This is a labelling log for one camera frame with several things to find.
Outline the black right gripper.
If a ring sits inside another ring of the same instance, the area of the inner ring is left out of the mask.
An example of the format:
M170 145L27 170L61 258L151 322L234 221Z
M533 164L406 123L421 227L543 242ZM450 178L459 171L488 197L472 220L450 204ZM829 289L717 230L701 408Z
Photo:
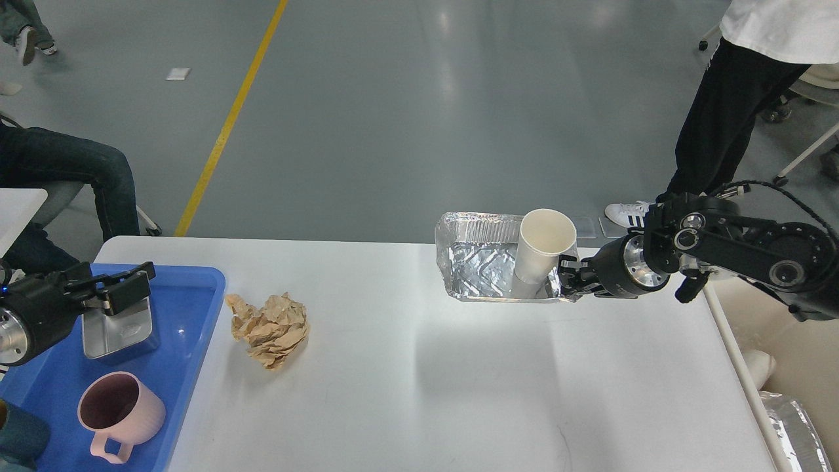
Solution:
M658 292L669 282L669 274L656 271L647 262L644 238L630 234L600 248L593 257L576 255L558 257L558 275L562 296L580 299L593 294L597 298L635 299ZM587 280L578 277L587 276Z

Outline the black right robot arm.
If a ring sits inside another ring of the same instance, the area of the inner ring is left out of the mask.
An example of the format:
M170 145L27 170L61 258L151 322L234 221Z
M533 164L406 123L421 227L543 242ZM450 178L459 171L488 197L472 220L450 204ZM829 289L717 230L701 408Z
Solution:
M691 302L713 274L731 273L787 307L794 319L831 321L838 314L837 232L809 206L764 182L812 223L779 223L742 215L734 198L752 180L719 186L710 196L683 193L648 207L640 226L591 257L561 255L561 293L572 300L635 299L683 275L675 298Z

